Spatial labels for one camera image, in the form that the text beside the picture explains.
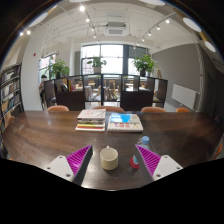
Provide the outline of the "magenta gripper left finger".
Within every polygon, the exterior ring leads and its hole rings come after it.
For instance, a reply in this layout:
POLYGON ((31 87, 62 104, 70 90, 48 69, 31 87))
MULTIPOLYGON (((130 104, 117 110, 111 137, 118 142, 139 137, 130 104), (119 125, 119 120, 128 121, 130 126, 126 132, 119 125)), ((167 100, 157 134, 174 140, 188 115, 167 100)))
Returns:
POLYGON ((76 185, 81 185, 92 155, 93 148, 88 145, 68 156, 59 155, 46 166, 45 170, 76 185))

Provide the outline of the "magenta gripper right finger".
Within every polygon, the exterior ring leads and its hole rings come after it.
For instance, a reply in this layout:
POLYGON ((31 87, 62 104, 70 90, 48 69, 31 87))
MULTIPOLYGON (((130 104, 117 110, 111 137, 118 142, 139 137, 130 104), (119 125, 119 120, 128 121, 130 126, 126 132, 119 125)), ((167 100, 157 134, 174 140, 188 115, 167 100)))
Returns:
POLYGON ((135 145, 135 156, 146 182, 159 180, 182 169, 169 155, 159 156, 140 145, 135 145))

